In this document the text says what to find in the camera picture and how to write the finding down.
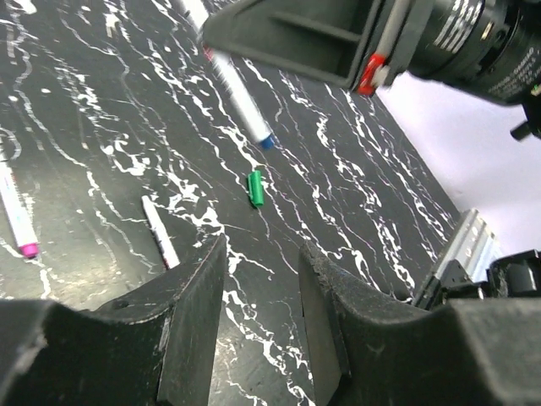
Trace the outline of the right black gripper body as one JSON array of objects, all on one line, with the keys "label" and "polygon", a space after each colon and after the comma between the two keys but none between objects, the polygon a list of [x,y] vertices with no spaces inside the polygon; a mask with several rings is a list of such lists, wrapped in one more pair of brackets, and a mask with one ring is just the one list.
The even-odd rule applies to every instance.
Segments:
[{"label": "right black gripper body", "polygon": [[511,131],[540,136],[540,3],[422,1],[430,14],[386,60],[389,86],[404,72],[501,106],[522,106]]}]

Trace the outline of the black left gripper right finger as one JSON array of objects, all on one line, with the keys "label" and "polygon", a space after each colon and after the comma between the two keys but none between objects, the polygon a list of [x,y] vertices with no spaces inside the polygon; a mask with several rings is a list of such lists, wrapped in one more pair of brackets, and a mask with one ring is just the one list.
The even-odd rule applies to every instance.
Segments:
[{"label": "black left gripper right finger", "polygon": [[299,252],[303,319],[318,405],[537,405],[538,299],[402,303]]}]

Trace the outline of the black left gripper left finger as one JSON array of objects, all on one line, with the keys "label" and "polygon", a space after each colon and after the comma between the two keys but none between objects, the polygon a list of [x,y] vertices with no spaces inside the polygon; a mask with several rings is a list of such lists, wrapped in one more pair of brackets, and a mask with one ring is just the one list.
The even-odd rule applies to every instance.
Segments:
[{"label": "black left gripper left finger", "polygon": [[221,236],[97,310],[4,300],[2,404],[207,404],[226,269]]}]

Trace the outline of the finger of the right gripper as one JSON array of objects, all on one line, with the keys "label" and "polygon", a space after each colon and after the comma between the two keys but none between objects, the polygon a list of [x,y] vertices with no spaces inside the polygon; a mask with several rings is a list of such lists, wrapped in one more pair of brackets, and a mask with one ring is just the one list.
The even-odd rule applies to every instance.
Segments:
[{"label": "finger of the right gripper", "polygon": [[208,47],[327,84],[350,88],[359,76],[381,1],[237,1],[212,14]]}]

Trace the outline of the white pen green end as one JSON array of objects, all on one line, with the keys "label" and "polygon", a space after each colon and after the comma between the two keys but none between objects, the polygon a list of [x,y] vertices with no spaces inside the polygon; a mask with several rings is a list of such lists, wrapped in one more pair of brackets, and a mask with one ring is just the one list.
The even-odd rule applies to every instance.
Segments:
[{"label": "white pen green end", "polygon": [[180,264],[176,250],[172,245],[171,238],[168,235],[165,224],[161,220],[154,203],[150,197],[143,195],[141,197],[143,211],[150,225],[150,230],[153,233],[155,240],[160,248],[162,259],[168,270]]}]

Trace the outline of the green pen cap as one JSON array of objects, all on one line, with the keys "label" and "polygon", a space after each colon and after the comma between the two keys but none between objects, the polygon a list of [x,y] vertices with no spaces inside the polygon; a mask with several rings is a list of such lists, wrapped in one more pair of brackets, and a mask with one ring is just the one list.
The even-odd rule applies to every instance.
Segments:
[{"label": "green pen cap", "polygon": [[261,171],[255,170],[247,177],[249,200],[253,207],[262,207],[265,203]]}]

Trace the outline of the white pen magenta end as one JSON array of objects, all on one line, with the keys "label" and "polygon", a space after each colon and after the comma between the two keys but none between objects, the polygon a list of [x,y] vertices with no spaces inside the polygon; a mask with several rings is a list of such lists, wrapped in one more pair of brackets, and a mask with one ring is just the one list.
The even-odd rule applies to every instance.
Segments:
[{"label": "white pen magenta end", "polygon": [[19,192],[14,182],[14,173],[5,157],[1,158],[1,198],[20,253],[27,259],[37,257],[39,254],[38,240],[29,214],[19,198]]}]

